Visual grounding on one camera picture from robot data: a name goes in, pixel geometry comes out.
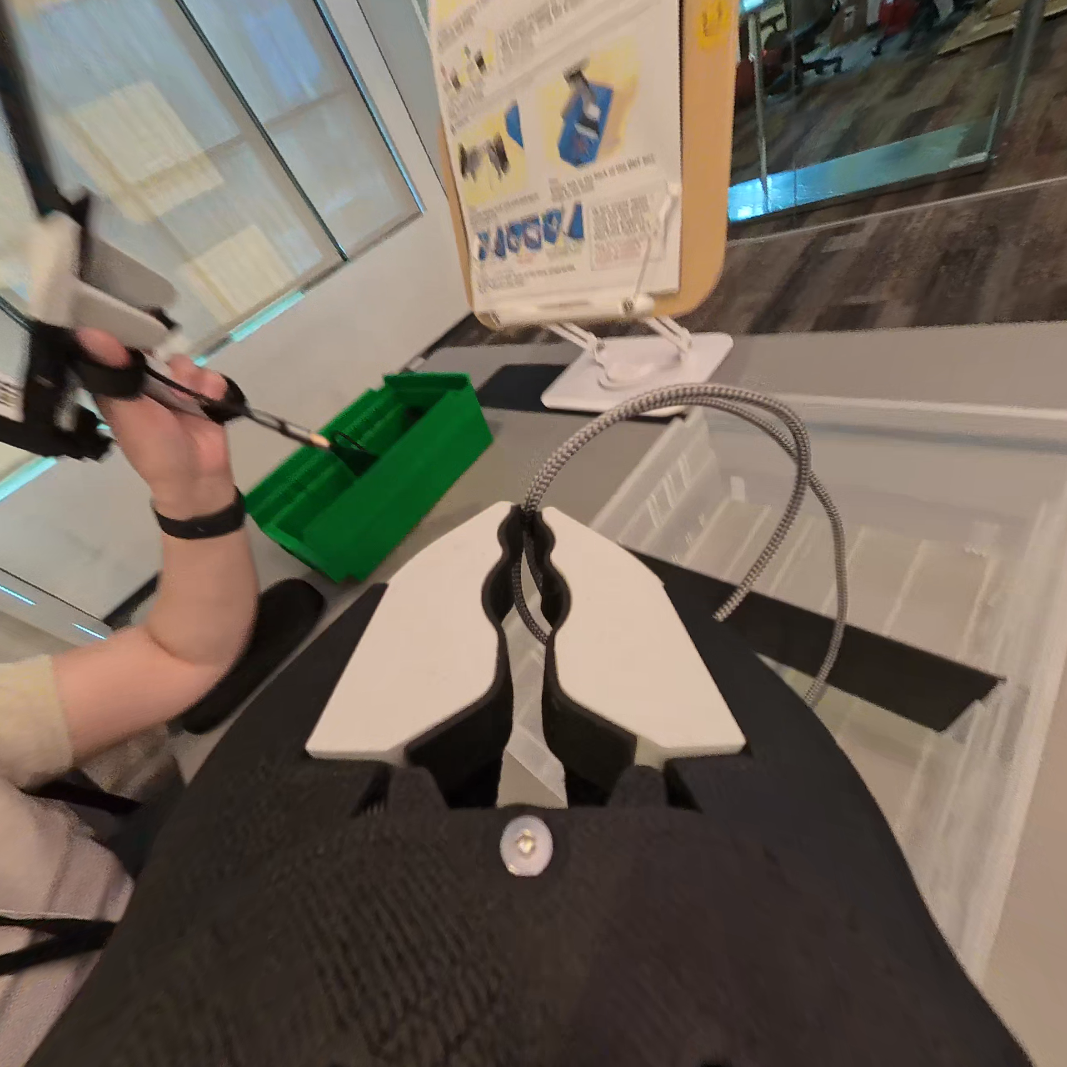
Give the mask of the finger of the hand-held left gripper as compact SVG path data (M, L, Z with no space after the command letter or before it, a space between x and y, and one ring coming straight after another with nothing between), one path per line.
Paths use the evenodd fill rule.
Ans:
M142 352L158 351L180 337L180 327L168 327L152 313L94 287L73 288L71 329L100 331Z
M118 305L170 310L178 299L166 277L91 233L80 233L76 276L76 310Z

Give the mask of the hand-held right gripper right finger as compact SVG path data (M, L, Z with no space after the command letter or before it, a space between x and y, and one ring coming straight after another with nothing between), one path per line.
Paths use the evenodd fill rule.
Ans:
M569 778L610 793L634 766L740 754L746 738L660 578L550 507L534 516L542 727Z

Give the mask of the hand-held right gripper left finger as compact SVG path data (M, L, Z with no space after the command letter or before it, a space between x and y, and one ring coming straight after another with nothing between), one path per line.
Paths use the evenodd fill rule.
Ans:
M443 793L500 773L513 718L503 623L521 546L517 508L497 501L398 570L313 727L307 755L420 767Z

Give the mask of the green plastic bin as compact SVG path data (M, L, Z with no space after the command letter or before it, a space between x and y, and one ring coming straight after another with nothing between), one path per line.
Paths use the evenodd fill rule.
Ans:
M492 443L468 375L387 376L246 492L269 539L332 582L366 580Z

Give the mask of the clear plastic box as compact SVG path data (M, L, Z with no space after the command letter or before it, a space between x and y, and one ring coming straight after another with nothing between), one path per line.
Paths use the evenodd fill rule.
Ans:
M973 980L994 951L1065 669L1065 415L787 397L846 534L848 623L994 675L930 713L847 695L817 713L882 808ZM675 423L592 521L630 550L739 582L779 520L793 464L702 410ZM757 584L834 615L831 534L809 496Z

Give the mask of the person's left forearm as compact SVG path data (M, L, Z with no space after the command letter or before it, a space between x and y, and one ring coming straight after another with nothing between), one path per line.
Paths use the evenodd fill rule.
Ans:
M214 687L246 647L260 592L246 527L213 538L163 534L161 543L146 618L54 660L74 757L166 724Z

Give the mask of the person's left hand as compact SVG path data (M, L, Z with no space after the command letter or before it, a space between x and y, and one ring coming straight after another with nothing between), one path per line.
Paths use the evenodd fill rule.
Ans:
M100 365L125 368L130 362L127 350L106 332L80 328L76 338ZM178 384L210 399L222 399L227 391L220 375L197 367L184 353L168 360L168 371ZM126 459L148 487L156 514L191 522L233 507L238 492L223 427L170 410L150 397L94 395L94 400Z

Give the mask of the large glass window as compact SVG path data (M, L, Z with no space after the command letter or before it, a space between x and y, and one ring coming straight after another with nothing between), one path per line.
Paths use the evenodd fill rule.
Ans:
M57 180L176 288L198 363L420 221L356 57L363 2L7 2ZM37 213L2 112L2 321L27 324Z

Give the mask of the black wristband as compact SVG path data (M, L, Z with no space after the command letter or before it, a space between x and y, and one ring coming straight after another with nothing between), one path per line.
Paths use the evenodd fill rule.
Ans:
M246 501L234 488L233 500L214 512L173 517L153 508L153 517L168 538L180 541L216 540L238 532L246 525Z

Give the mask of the person's beige clothing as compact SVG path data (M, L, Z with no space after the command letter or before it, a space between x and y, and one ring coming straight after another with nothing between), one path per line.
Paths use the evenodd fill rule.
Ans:
M1 672L2 920L117 922L133 881L103 843L107 830L57 799L32 796L77 769L49 656ZM15 964L1 980L1 1064L25 1065L78 994L101 951Z

